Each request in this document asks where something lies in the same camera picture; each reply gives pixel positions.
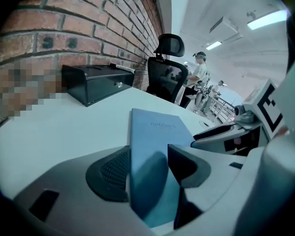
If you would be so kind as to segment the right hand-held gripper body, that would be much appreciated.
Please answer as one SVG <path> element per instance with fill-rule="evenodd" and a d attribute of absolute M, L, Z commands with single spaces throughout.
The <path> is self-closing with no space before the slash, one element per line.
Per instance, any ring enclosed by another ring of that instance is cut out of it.
<path fill-rule="evenodd" d="M 274 101 L 276 90 L 271 79 L 267 79 L 255 88 L 242 102 L 235 106 L 235 121 L 253 124 L 260 121 L 269 140 L 277 134 L 285 124 L 283 115 Z"/>

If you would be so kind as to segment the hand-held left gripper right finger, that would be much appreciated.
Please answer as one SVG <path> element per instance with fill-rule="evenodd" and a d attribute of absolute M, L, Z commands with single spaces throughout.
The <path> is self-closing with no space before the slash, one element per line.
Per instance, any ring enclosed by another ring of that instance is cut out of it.
<path fill-rule="evenodd" d="M 179 184 L 174 229 L 208 211 L 229 189 L 245 156 L 168 145 L 168 166 Z"/>

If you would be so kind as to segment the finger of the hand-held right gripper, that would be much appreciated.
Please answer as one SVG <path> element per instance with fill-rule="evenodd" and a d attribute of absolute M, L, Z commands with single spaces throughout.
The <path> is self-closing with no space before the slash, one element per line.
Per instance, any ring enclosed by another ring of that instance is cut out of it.
<path fill-rule="evenodd" d="M 244 129 L 240 125 L 237 132 L 229 137 L 191 143 L 192 148 L 231 155 L 248 155 L 252 149 L 259 146 L 263 146 L 263 128 L 256 126 Z"/>
<path fill-rule="evenodd" d="M 199 140 L 216 140 L 229 137 L 235 134 L 238 130 L 238 125 L 235 122 L 221 124 L 193 136 L 195 141 Z"/>

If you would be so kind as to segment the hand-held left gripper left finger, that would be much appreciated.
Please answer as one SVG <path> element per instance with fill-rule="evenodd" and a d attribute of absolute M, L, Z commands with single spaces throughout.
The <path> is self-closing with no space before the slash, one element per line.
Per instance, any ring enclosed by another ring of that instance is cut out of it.
<path fill-rule="evenodd" d="M 45 236 L 145 236 L 126 192 L 129 146 L 61 162 L 25 187 L 14 202 Z"/>

